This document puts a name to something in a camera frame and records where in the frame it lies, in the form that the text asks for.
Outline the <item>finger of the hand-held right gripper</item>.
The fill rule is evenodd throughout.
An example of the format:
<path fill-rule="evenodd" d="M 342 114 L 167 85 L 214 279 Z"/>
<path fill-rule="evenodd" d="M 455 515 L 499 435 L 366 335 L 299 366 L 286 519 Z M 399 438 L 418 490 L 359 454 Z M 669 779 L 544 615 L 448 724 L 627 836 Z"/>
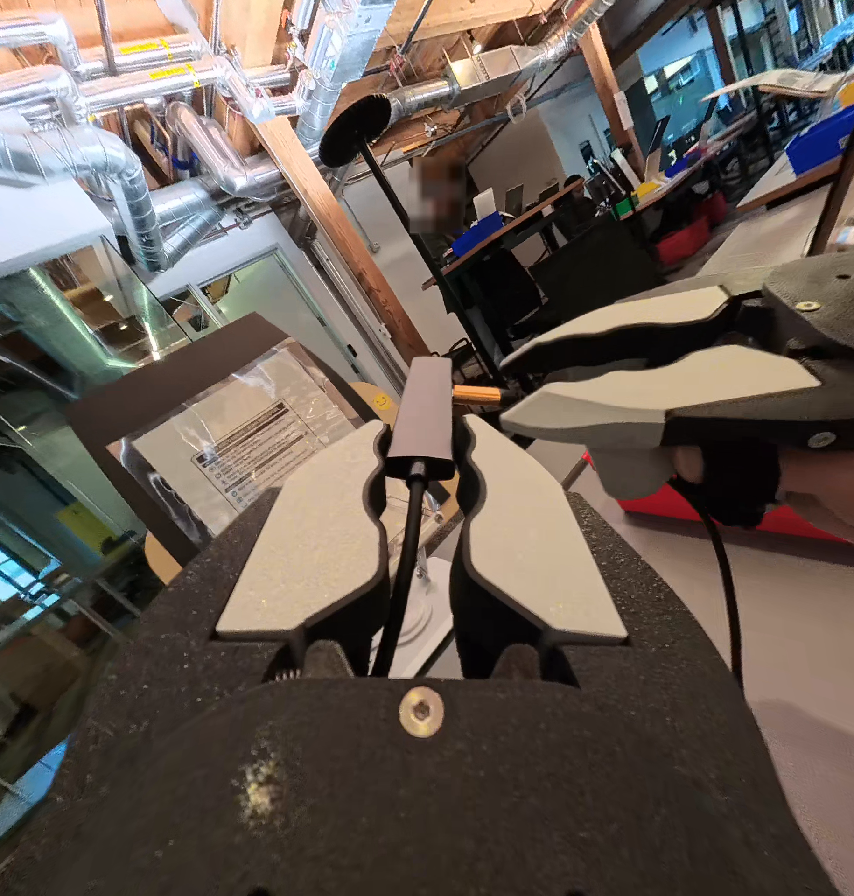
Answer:
<path fill-rule="evenodd" d="M 500 426 L 536 440 L 644 450 L 661 444 L 671 411 L 819 386 L 790 357 L 715 346 L 649 370 L 544 385 L 504 411 Z"/>
<path fill-rule="evenodd" d="M 598 308 L 538 335 L 506 356 L 508 379 L 583 383 L 640 372 L 742 340 L 742 301 L 721 286 L 635 298 Z"/>

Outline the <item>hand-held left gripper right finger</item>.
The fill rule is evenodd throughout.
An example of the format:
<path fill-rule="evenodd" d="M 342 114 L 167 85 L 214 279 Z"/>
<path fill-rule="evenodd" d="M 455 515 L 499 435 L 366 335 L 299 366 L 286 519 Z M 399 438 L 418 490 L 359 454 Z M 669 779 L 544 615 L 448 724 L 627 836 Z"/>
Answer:
<path fill-rule="evenodd" d="M 628 632 L 559 481 L 477 415 L 456 421 L 464 521 L 455 630 L 483 644 L 623 644 Z"/>

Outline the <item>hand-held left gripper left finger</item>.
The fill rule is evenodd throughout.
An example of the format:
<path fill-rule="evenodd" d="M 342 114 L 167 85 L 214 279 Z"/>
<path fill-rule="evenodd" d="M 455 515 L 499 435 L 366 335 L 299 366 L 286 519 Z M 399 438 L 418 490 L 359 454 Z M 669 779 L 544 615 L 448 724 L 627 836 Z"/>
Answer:
<path fill-rule="evenodd" d="M 389 436 L 372 420 L 287 478 L 217 622 L 219 638 L 371 648 L 389 605 Z"/>

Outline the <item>red plastic bin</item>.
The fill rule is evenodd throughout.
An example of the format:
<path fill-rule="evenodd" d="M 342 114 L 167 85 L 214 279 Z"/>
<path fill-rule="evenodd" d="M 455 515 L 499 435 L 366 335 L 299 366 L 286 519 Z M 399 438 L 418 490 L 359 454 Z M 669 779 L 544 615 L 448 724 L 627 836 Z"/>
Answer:
<path fill-rule="evenodd" d="M 671 485 L 662 486 L 655 494 L 630 500 L 615 500 L 616 505 L 632 521 L 647 523 L 658 528 L 669 525 L 687 529 L 701 525 L 698 513 L 692 505 L 677 493 Z M 812 525 L 789 507 L 777 507 L 768 511 L 756 528 L 728 527 L 717 524 L 725 540 L 734 543 L 765 546 L 787 545 L 791 547 L 854 546 L 846 539 Z"/>

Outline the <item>black usb-c cable gold plug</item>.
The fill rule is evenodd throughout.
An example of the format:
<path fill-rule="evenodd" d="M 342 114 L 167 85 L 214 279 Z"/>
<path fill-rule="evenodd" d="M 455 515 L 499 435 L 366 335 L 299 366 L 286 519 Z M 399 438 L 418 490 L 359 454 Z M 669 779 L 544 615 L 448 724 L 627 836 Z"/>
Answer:
<path fill-rule="evenodd" d="M 516 395 L 499 387 L 455 385 L 452 387 L 452 402 L 461 406 L 476 406 L 504 409 L 514 403 Z M 731 670 L 742 696 L 745 695 L 742 625 L 735 589 L 732 566 L 722 535 L 702 502 L 696 489 L 680 476 L 673 476 L 669 486 L 679 494 L 699 516 L 710 539 L 724 592 L 724 605 L 728 623 Z"/>

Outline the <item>grey usb hub with cable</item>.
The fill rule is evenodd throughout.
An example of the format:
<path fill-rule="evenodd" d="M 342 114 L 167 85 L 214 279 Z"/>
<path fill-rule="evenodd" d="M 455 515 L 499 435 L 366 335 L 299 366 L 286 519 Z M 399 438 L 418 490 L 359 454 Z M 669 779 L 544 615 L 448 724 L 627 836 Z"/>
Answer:
<path fill-rule="evenodd" d="M 388 618 L 371 669 L 373 678 L 387 678 L 396 655 L 420 551 L 424 496 L 431 483 L 450 480 L 455 474 L 452 394 L 450 359 L 425 356 L 411 362 L 385 454 L 385 475 L 405 483 L 408 502 Z"/>

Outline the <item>person's right hand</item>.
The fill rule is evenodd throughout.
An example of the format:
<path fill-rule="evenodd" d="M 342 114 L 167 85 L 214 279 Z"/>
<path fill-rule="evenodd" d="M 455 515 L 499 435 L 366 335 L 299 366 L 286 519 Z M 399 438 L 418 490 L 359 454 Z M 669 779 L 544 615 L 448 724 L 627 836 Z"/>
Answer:
<path fill-rule="evenodd" d="M 854 544 L 854 451 L 707 442 L 669 449 L 688 494 L 717 522 L 755 528 L 785 504 L 814 527 Z"/>

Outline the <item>black office chair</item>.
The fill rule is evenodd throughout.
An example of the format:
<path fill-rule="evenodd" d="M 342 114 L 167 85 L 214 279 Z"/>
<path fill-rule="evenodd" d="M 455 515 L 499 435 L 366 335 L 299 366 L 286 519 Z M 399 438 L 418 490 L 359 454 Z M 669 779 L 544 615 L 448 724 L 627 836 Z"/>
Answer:
<path fill-rule="evenodd" d="M 543 305 L 533 277 L 509 249 L 501 248 L 475 262 L 469 275 L 490 316 L 506 332 L 516 330 Z"/>
<path fill-rule="evenodd" d="M 647 245 L 611 218 L 585 227 L 529 271 L 546 299 L 530 321 L 547 328 L 665 284 Z"/>

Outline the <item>small red crate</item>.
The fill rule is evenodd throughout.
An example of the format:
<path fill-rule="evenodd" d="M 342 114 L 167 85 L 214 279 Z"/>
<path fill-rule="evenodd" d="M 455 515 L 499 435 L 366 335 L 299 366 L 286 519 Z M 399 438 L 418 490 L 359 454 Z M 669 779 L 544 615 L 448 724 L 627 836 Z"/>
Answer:
<path fill-rule="evenodd" d="M 674 230 L 655 242 L 659 263 L 665 269 L 679 266 L 699 252 L 710 237 L 710 221 L 705 214 L 700 214 L 687 226 Z"/>

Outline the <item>wooden top desk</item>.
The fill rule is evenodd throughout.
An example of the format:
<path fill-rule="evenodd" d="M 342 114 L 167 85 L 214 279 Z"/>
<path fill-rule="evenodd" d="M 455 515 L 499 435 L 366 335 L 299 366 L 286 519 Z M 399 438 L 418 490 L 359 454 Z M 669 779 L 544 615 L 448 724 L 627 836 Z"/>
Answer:
<path fill-rule="evenodd" d="M 455 258 L 453 262 L 445 265 L 441 269 L 442 273 L 448 275 L 458 270 L 464 272 L 467 267 L 487 255 L 501 248 L 512 250 L 539 233 L 544 227 L 551 226 L 554 216 L 553 201 L 560 196 L 561 191 L 566 192 L 573 188 L 573 186 L 563 187 L 553 195 L 548 194 L 541 202 L 527 208 L 519 217 L 511 218 L 504 224 L 502 230 L 467 253 L 463 259 Z"/>

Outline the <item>instruction sheet in plastic sleeve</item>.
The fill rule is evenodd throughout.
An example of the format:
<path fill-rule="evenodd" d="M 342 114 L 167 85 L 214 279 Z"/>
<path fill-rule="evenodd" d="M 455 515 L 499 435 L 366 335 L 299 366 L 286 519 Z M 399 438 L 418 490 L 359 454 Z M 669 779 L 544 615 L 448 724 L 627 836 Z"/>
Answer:
<path fill-rule="evenodd" d="M 199 550 L 363 424 L 314 356 L 286 338 L 107 450 Z"/>

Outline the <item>blue plastic bin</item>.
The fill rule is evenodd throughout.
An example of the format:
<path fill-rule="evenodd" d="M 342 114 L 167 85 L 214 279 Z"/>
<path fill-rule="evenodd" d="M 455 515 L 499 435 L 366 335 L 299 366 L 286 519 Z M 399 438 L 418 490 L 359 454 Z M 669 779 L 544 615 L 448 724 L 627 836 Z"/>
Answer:
<path fill-rule="evenodd" d="M 477 248 L 483 242 L 491 239 L 492 236 L 504 227 L 504 219 L 499 211 L 486 215 L 478 219 L 468 230 L 456 239 L 451 245 L 451 251 L 455 258 L 460 260 L 464 256 Z"/>
<path fill-rule="evenodd" d="M 792 173 L 801 176 L 840 157 L 854 129 L 854 104 L 795 135 L 785 149 Z"/>

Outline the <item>flat printed sheet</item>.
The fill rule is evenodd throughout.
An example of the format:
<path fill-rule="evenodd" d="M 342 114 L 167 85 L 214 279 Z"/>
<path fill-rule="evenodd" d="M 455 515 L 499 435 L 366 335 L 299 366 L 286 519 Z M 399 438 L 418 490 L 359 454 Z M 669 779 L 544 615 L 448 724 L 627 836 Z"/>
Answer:
<path fill-rule="evenodd" d="M 822 99 L 839 90 L 847 73 L 807 72 L 779 68 L 751 75 L 738 82 L 724 85 L 702 97 L 704 102 L 739 91 L 758 89 L 760 92 L 785 97 Z"/>

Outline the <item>black floor lamp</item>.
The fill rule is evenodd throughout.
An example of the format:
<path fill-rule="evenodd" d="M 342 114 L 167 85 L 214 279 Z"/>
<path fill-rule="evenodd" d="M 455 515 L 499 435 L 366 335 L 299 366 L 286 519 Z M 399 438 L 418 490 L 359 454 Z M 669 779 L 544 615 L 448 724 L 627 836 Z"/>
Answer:
<path fill-rule="evenodd" d="M 427 161 L 415 166 L 411 175 L 413 205 L 406 207 L 371 150 L 371 146 L 388 128 L 391 110 L 390 99 L 383 94 L 366 96 L 348 106 L 329 125 L 321 139 L 321 162 L 327 167 L 339 168 L 357 157 L 363 159 L 433 276 L 444 305 L 466 332 L 490 381 L 494 385 L 502 384 L 493 353 L 484 344 L 455 286 L 444 275 L 439 260 L 434 257 L 425 239 L 427 234 L 449 237 L 461 230 L 466 199 L 464 168 L 458 163 L 444 161 Z"/>

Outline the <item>silver insulated pipe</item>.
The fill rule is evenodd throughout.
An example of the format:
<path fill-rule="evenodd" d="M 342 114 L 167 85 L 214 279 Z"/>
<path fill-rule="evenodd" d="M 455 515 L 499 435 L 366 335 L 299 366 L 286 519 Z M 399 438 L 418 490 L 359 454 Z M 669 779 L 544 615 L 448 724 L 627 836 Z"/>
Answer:
<path fill-rule="evenodd" d="M 81 125 L 117 107 L 213 87 L 231 99 L 248 121 L 295 116 L 301 101 L 293 93 L 271 96 L 288 86 L 282 66 L 243 71 L 225 56 L 213 56 L 195 28 L 181 37 L 153 41 L 150 49 L 129 50 L 110 74 L 108 60 L 86 59 L 68 20 L 59 13 L 28 10 L 0 14 L 0 49 L 52 47 L 57 64 L 0 74 L 0 111 L 44 115 L 59 109 L 69 125 Z"/>

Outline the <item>wooden support post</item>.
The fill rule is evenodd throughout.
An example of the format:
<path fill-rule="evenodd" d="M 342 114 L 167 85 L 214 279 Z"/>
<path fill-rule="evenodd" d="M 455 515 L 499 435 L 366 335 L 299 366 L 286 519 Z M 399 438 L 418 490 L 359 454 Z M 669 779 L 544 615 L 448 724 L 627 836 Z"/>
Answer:
<path fill-rule="evenodd" d="M 615 76 L 598 22 L 587 29 L 579 39 L 578 46 L 587 64 L 615 145 L 623 150 L 636 175 L 642 177 L 645 171 L 645 158 L 637 140 L 626 95 Z"/>
<path fill-rule="evenodd" d="M 259 141 L 291 185 L 301 205 L 338 252 L 360 290 L 376 309 L 403 361 L 426 357 L 431 350 L 421 338 L 370 250 L 291 127 L 277 117 L 252 124 Z"/>

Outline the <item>rectangular silver duct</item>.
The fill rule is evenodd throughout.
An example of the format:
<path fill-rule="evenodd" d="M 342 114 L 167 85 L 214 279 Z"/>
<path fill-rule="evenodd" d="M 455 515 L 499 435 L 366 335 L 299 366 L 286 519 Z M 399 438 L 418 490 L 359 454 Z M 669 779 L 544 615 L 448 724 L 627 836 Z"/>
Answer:
<path fill-rule="evenodd" d="M 568 2 L 558 27 L 533 46 L 508 45 L 448 63 L 442 77 L 397 88 L 388 100 L 388 129 L 422 111 L 454 109 L 513 90 L 572 56 L 614 1 Z"/>

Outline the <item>silver ventilation duct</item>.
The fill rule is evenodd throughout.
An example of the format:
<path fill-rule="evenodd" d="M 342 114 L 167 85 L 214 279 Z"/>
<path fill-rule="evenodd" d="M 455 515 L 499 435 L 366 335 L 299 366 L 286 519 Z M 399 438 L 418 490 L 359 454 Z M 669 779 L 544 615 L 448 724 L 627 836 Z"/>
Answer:
<path fill-rule="evenodd" d="M 0 185 L 29 188 L 94 176 L 108 183 L 131 251 L 151 273 L 173 267 L 224 216 L 204 191 L 189 198 L 187 213 L 165 236 L 140 159 L 115 134 L 94 126 L 40 133 L 0 127 Z"/>
<path fill-rule="evenodd" d="M 284 178 L 266 153 L 243 158 L 214 120 L 201 118 L 187 103 L 169 103 L 165 121 L 187 143 L 223 192 L 245 199 L 272 201 L 284 190 Z"/>

